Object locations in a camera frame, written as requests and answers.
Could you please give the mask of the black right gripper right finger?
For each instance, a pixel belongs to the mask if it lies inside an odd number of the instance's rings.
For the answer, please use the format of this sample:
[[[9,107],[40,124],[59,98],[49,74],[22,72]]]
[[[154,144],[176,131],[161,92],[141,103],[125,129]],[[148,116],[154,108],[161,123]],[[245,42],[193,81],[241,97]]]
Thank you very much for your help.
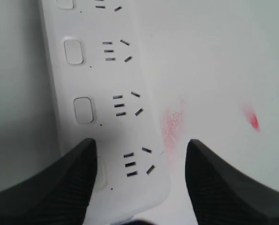
[[[199,225],[279,225],[279,192],[191,139],[185,181]]]

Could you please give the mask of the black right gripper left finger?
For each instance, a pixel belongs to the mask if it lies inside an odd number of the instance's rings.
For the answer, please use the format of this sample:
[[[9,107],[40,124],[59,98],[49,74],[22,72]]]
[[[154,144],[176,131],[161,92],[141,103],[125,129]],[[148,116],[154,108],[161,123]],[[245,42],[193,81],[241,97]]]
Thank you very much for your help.
[[[97,175],[97,147],[86,138],[33,177],[0,192],[0,225],[81,225]]]

